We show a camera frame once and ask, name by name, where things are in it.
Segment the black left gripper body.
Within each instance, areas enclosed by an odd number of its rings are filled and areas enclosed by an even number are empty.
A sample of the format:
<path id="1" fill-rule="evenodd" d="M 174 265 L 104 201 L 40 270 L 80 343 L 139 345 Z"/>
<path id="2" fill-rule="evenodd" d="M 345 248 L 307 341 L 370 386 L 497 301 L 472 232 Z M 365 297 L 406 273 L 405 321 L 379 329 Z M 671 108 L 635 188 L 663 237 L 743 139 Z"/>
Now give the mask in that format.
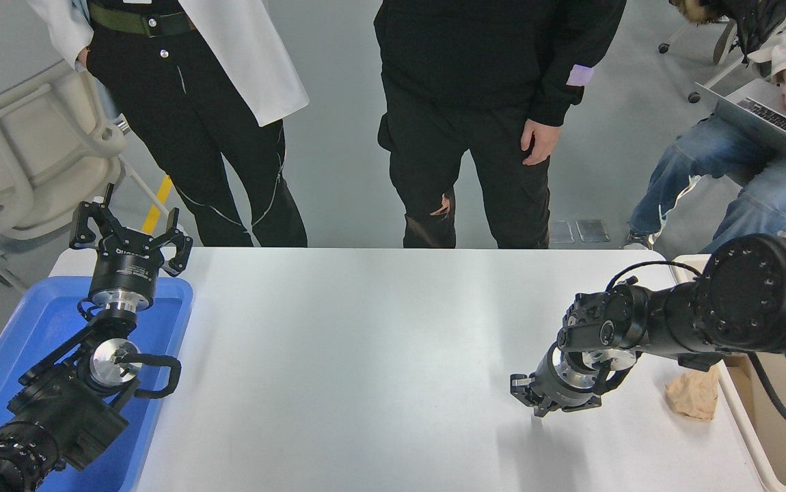
<path id="1" fill-rule="evenodd" d="M 155 296 L 163 256 L 153 249 L 151 236 L 127 231 L 123 236 L 109 234 L 99 240 L 97 261 L 90 283 L 90 295 L 124 290 L 141 296 Z"/>

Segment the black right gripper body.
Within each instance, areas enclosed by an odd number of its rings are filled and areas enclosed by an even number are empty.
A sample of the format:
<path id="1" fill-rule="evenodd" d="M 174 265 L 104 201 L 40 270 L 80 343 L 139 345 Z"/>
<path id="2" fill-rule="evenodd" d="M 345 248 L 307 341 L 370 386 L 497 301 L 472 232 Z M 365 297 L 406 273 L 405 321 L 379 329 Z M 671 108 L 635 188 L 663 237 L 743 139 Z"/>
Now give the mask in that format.
<path id="1" fill-rule="evenodd" d="M 599 371 L 569 354 L 544 355 L 534 372 L 532 388 L 538 402 L 552 400 L 552 411 L 580 411 L 601 405 L 594 393 Z"/>

